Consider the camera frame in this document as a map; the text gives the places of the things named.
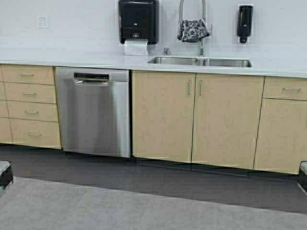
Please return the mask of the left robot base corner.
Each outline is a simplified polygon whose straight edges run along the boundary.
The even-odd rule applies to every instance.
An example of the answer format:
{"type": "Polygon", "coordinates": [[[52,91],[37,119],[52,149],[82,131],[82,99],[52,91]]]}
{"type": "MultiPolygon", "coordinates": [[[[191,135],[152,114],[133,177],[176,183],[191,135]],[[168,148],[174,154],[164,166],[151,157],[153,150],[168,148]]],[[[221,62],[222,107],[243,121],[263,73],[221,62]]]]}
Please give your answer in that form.
{"type": "Polygon", "coordinates": [[[0,161],[0,191],[3,192],[12,183],[12,163],[10,161],[0,161]]]}

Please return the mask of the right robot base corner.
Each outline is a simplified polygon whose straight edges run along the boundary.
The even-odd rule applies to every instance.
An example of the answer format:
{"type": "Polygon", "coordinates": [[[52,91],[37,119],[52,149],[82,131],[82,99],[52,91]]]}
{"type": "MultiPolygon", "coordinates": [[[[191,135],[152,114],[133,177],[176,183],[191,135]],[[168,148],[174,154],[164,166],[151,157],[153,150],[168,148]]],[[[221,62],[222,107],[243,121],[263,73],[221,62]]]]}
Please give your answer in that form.
{"type": "Polygon", "coordinates": [[[306,161],[303,161],[300,164],[298,184],[300,185],[302,190],[306,193],[307,192],[307,162],[306,161]]]}

